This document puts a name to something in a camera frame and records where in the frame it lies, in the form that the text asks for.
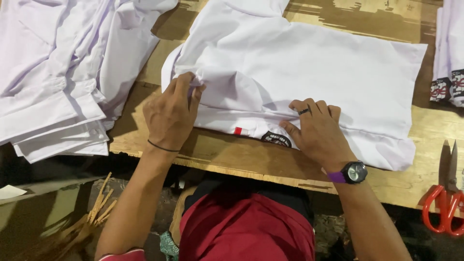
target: forearm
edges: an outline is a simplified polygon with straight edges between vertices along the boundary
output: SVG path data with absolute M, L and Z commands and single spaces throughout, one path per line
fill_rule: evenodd
M 411 260 L 395 225 L 367 182 L 335 183 L 335 188 L 360 261 Z
M 96 260 L 104 254 L 122 254 L 132 247 L 143 247 L 174 157 L 172 153 L 147 147 L 103 228 Z

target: wooden table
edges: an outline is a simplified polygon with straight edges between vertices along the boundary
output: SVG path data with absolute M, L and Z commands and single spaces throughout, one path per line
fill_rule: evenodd
M 148 137 L 142 103 L 159 95 L 161 66 L 167 55 L 188 37 L 188 29 L 205 0 L 181 0 L 153 28 L 161 41 L 129 95 L 122 117 L 110 132 L 112 152 L 140 157 Z M 417 208 L 420 198 L 438 183 L 438 164 L 445 139 L 458 140 L 464 151 L 462 109 L 429 102 L 435 53 L 437 9 L 442 1 L 419 0 L 295 0 L 284 17 L 292 22 L 326 26 L 381 39 L 428 44 L 416 81 L 409 137 L 416 144 L 414 164 L 407 171 L 369 168 L 368 182 L 382 202 Z M 460 154 L 458 176 L 463 169 Z M 266 180 L 304 189 L 336 193 L 333 185 L 300 151 L 259 140 L 195 128 L 175 164 L 236 176 Z

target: purple watch strap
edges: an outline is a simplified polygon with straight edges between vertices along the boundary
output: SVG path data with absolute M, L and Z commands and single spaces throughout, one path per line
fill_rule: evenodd
M 341 172 L 327 173 L 327 176 L 332 182 L 335 183 L 346 183 L 345 177 Z

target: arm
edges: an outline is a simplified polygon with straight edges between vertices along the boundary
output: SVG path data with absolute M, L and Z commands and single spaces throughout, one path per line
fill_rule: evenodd
M 155 217 L 162 185 L 173 160 L 192 131 L 205 86 L 187 98 L 194 75 L 184 73 L 173 79 L 158 98 L 143 106 L 148 140 L 128 185 L 122 192 L 97 244 L 95 260 L 104 254 L 122 254 L 143 247 Z
M 357 161 L 338 121 L 341 109 L 324 101 L 294 100 L 291 109 L 310 112 L 300 115 L 301 130 L 288 121 L 280 125 L 298 148 L 318 162 L 328 173 L 340 171 L 348 162 Z M 353 246 L 360 261 L 411 261 L 395 225 L 369 184 L 334 183 L 342 202 Z

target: green fabric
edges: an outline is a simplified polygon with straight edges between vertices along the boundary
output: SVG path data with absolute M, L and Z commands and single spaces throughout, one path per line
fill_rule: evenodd
M 174 243 L 171 232 L 164 232 L 160 239 L 160 249 L 166 255 L 166 261 L 179 261 L 179 248 Z

